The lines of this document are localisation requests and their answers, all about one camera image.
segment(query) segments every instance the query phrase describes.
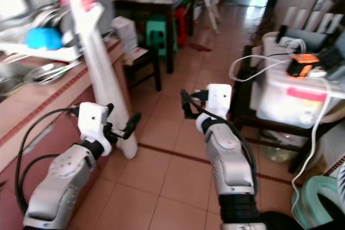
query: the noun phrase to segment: red tile border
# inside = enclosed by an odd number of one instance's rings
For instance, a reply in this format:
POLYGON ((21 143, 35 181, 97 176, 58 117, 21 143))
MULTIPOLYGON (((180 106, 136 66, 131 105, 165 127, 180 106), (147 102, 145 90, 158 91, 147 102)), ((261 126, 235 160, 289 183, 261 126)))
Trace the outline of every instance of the red tile border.
MULTIPOLYGON (((107 48, 107 52, 114 50, 121 42, 117 41, 112 46, 107 48)), ((45 100, 38 108, 36 108, 32 113, 30 113, 26 118, 20 121, 16 126, 14 126, 9 132, 7 132, 0 139, 0 146, 6 143, 10 138, 12 138, 22 127, 27 125, 37 114, 39 114, 44 108, 46 108, 50 103, 52 103, 57 97, 59 97, 64 91, 69 89, 75 82, 77 82, 83 75, 88 72, 88 68, 85 67, 81 72, 79 72, 74 78, 72 78, 67 84, 62 86, 57 90, 52 96, 45 100)))
POLYGON ((345 156, 343 156, 336 164, 334 164, 327 172, 323 175, 330 176, 332 172, 334 172, 339 166, 341 166, 345 162, 345 156))
MULTIPOLYGON (((170 151, 170 150, 166 150, 166 149, 152 147, 150 145, 141 144, 141 143, 138 143, 138 146, 146 148, 146 149, 162 152, 162 153, 165 153, 165 154, 168 154, 168 155, 173 155, 173 156, 178 156, 178 157, 186 158, 186 159, 189 159, 189 160, 193 160, 195 162, 200 162, 200 163, 204 163, 204 164, 210 164, 210 161, 208 161, 208 160, 197 158, 197 157, 194 157, 194 156, 185 155, 185 154, 182 154, 182 153, 179 153, 179 152, 174 152, 174 151, 170 151)), ((266 179, 266 180, 272 180, 272 181, 277 182, 277 183, 283 183, 283 184, 291 185, 291 182, 288 181, 288 180, 283 180, 283 179, 275 178, 275 177, 272 177, 272 176, 263 175, 262 173, 257 173, 257 177, 262 178, 262 179, 266 179)))

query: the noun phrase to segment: wooden table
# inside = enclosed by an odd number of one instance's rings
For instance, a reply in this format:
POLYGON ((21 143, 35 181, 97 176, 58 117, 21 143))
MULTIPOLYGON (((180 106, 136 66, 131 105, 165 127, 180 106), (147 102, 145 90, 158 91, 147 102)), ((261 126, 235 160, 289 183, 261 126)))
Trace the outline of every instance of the wooden table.
MULTIPOLYGON (((165 16, 167 20, 167 73, 174 72, 174 9, 182 0, 114 0, 116 9, 151 11, 165 16)), ((190 0, 190 21, 194 16, 194 0, 190 0)), ((193 35, 194 24, 189 23, 189 35, 193 35)))

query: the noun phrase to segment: kitchen counter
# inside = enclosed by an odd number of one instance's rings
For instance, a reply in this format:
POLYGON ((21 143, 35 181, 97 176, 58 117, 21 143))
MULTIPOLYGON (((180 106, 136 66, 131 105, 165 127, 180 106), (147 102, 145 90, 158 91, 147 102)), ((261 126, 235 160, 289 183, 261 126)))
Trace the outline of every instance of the kitchen counter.
MULTIPOLYGON (((120 41, 111 39, 106 46, 112 63, 121 61, 121 68, 123 50, 120 41)), ((91 85, 88 68, 84 59, 81 60, 80 65, 69 70, 56 83, 46 86, 26 85, 0 103, 0 172, 17 157, 23 136, 36 119, 52 110, 70 106, 91 85)), ((119 77, 119 68, 113 67, 122 89, 126 81, 123 75, 119 77)), ((130 109, 127 89, 125 91, 124 98, 130 109)), ((28 136, 26 146, 59 115, 54 114, 41 121, 28 136)))

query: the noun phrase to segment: dish rack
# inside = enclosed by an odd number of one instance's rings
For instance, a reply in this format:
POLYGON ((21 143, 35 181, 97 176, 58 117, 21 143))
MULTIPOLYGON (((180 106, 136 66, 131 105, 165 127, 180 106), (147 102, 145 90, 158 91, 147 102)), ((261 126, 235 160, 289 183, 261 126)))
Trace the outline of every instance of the dish rack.
POLYGON ((78 46, 62 47, 58 50, 47 50, 45 48, 33 49, 29 48, 22 41, 4 40, 0 38, 0 51, 7 55, 22 54, 30 55, 33 57, 52 59, 57 61, 71 62, 78 59, 82 53, 79 51, 78 46))

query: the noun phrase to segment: red stool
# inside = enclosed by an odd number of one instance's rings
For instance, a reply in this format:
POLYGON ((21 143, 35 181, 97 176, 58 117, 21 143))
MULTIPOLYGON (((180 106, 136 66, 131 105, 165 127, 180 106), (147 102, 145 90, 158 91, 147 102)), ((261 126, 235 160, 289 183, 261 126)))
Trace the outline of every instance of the red stool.
POLYGON ((179 47, 183 47, 187 42, 187 28, 186 24, 186 11, 184 8, 177 8, 174 13, 176 19, 177 28, 177 44, 179 47))

